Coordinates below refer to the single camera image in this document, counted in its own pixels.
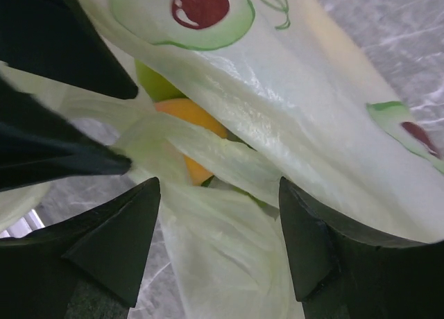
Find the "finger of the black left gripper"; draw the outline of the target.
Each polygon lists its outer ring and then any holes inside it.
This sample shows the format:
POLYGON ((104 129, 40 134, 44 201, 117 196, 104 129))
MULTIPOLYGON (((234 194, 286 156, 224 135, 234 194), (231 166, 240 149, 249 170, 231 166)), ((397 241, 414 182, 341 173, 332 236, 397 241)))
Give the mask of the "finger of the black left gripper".
POLYGON ((122 100, 139 92, 78 0, 1 0, 1 61, 122 100))
POLYGON ((79 175, 122 175, 131 165, 128 157, 1 81, 1 190, 79 175))

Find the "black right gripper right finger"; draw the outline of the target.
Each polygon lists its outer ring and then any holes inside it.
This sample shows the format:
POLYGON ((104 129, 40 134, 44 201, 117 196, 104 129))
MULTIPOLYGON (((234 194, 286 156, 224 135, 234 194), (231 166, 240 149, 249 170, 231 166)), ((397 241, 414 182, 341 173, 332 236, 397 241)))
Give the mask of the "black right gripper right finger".
POLYGON ((442 318, 443 243, 387 234, 282 178, 282 231, 306 318, 442 318))

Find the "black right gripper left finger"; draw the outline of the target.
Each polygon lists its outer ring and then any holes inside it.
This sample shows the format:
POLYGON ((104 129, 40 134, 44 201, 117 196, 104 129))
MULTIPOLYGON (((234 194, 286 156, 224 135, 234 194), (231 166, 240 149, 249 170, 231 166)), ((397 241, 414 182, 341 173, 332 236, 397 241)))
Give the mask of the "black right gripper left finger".
POLYGON ((22 238, 1 240, 2 318, 126 318, 160 206, 151 178, 22 238))

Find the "green printed plastic bag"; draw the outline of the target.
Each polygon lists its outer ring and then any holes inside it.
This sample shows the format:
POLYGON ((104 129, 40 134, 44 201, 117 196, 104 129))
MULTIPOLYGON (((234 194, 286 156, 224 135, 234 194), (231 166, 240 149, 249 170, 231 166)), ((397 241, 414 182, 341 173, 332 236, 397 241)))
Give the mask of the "green printed plastic bag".
POLYGON ((239 142, 67 88, 62 111, 107 121, 160 223, 188 318, 302 318, 278 203, 286 178, 368 227, 443 239, 443 159, 409 109, 315 0, 79 0, 95 28, 239 142))

